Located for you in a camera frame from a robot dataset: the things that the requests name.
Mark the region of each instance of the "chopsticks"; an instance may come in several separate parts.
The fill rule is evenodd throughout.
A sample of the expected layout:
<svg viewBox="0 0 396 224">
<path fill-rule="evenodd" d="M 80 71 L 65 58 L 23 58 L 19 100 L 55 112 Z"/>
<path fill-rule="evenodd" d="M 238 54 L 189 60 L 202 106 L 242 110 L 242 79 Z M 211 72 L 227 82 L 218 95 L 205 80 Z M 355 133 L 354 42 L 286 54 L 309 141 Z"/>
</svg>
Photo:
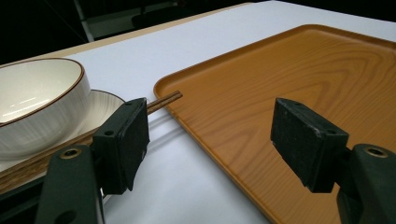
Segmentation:
<svg viewBox="0 0 396 224">
<path fill-rule="evenodd" d="M 148 115 L 174 102 L 183 95 L 180 91 L 175 91 L 150 104 L 148 104 Z M 51 156 L 58 150 L 70 145 L 89 145 L 92 143 L 92 136 L 99 128 L 95 128 L 76 138 L 70 139 L 57 147 L 43 151 L 32 158 L 22 161 L 5 171 L 0 172 L 0 194 L 5 193 L 25 182 L 43 174 L 47 171 Z"/>
</svg>

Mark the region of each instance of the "white plate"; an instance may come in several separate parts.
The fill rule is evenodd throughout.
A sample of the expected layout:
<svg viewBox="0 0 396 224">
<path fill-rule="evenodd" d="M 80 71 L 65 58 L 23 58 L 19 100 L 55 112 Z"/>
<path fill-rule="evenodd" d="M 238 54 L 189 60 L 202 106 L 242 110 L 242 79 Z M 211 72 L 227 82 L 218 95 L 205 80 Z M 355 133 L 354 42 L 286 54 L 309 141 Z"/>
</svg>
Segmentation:
<svg viewBox="0 0 396 224">
<path fill-rule="evenodd" d="M 124 101 L 111 93 L 105 91 L 92 90 L 88 97 L 89 108 L 87 117 L 81 122 L 76 130 L 62 139 L 58 143 L 54 144 L 53 147 L 60 145 L 61 143 L 77 137 L 83 133 L 86 133 L 94 128 L 101 126 L 113 113 L 116 111 Z M 20 163 L 24 160 L 17 161 L 0 161 L 0 172 L 7 168 Z"/>
</svg>

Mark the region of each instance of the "wood grain pattern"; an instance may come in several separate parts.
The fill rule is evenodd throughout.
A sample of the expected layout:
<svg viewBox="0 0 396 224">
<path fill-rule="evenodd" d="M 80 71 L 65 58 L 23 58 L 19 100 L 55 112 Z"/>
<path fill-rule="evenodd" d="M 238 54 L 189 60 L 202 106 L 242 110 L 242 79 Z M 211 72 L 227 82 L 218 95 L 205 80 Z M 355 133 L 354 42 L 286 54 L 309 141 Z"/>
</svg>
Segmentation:
<svg viewBox="0 0 396 224">
<path fill-rule="evenodd" d="M 276 223 L 339 223 L 335 187 L 312 194 L 270 141 L 276 97 L 301 102 L 358 143 L 396 150 L 396 44 L 306 25 L 159 80 L 170 112 Z"/>
</svg>

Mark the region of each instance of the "white tablecloth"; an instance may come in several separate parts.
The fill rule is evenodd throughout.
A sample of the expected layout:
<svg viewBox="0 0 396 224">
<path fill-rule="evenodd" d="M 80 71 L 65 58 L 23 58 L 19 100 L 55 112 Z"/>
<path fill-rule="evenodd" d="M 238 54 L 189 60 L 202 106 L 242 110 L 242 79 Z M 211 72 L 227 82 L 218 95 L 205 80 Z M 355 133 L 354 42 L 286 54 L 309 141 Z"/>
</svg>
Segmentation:
<svg viewBox="0 0 396 224">
<path fill-rule="evenodd" d="M 155 100 L 164 76 L 303 24 L 323 24 L 396 41 L 396 23 L 268 1 L 249 4 L 67 58 L 86 68 L 92 89 L 124 100 Z M 268 223 L 233 181 L 161 110 L 134 190 L 105 204 L 106 223 Z"/>
</svg>

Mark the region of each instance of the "bowl rim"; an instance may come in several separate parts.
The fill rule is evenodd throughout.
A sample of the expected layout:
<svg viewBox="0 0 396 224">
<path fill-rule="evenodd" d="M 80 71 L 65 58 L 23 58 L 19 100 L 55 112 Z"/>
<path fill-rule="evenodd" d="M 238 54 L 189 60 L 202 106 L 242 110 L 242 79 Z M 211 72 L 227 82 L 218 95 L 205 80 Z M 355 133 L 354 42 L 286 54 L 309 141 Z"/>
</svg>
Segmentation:
<svg viewBox="0 0 396 224">
<path fill-rule="evenodd" d="M 3 69 L 3 68 L 6 68 L 6 67 L 11 67 L 11 66 L 15 66 L 15 65 L 20 65 L 20 64 L 23 64 L 23 63 L 33 63 L 33 62 L 37 62 L 37 61 L 53 61 L 53 60 L 69 61 L 69 62 L 72 62 L 72 63 L 76 63 L 76 64 L 80 67 L 80 69 L 81 69 L 80 74 L 78 75 L 78 79 L 77 79 L 77 80 L 73 83 L 73 85 L 71 85 L 66 91 L 64 91 L 62 94 L 60 94 L 60 95 L 57 96 L 56 98 L 52 99 L 52 100 L 51 100 L 50 102 L 48 102 L 47 104 L 44 104 L 44 105 L 40 106 L 39 108 L 37 108 L 37 109 L 35 109 L 35 110 L 33 110 L 33 111 L 31 111 L 31 112 L 25 114 L 25 115 L 22 115 L 22 116 L 20 116 L 20 117 L 15 118 L 15 119 L 9 120 L 9 121 L 7 121 L 7 122 L 0 123 L 0 128 L 6 127 L 6 126 L 8 126 L 9 124 L 15 123 L 15 122 L 17 122 L 17 121 L 19 121 L 19 120 L 21 120 L 21 119 L 28 118 L 28 117 L 32 116 L 33 114 L 36 114 L 36 113 L 38 113 L 39 111 L 41 111 L 41 110 L 43 110 L 43 109 L 49 107 L 50 105 L 55 104 L 55 103 L 58 102 L 60 99 L 62 99 L 63 97 L 65 97 L 67 93 L 69 93 L 71 90 L 73 90 L 73 89 L 77 86 L 77 84 L 80 83 L 81 80 L 86 76 L 86 75 L 85 75 L 84 66 L 83 66 L 81 63 L 77 62 L 76 60 L 66 59 L 66 58 L 33 59 L 33 60 L 28 60 L 28 61 L 22 61 L 22 62 L 17 62 L 17 63 L 8 64 L 8 65 L 6 65 L 6 66 L 0 66 L 0 69 Z"/>
</svg>

